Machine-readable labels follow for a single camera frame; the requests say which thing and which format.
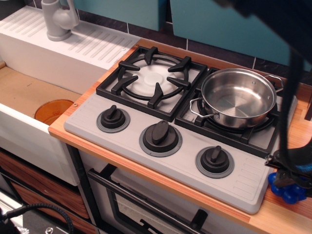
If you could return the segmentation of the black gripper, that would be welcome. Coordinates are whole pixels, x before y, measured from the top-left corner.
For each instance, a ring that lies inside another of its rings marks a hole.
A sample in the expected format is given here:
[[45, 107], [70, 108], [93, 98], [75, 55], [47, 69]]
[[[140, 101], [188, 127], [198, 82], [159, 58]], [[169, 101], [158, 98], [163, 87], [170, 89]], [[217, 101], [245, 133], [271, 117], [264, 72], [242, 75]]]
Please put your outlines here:
[[308, 143], [303, 147], [287, 149], [287, 152], [287, 159], [282, 155], [281, 150], [277, 150], [273, 155], [266, 157], [265, 165], [278, 169], [273, 185], [282, 188], [295, 184], [292, 178], [292, 172], [300, 175], [299, 186], [305, 189], [311, 189], [312, 144]]

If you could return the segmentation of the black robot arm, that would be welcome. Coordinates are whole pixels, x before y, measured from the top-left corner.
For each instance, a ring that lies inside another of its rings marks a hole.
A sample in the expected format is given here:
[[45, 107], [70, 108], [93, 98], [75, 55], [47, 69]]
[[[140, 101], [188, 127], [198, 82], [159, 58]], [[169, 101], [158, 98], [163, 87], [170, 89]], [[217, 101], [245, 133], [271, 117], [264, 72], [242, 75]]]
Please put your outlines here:
[[304, 62], [312, 61], [312, 2], [310, 0], [218, 0], [222, 7], [231, 7], [240, 15], [254, 15], [273, 30], [289, 46], [290, 70], [282, 100], [280, 150], [275, 185], [287, 180], [310, 189], [312, 187], [312, 144], [288, 149], [288, 114], [290, 104], [302, 78]]

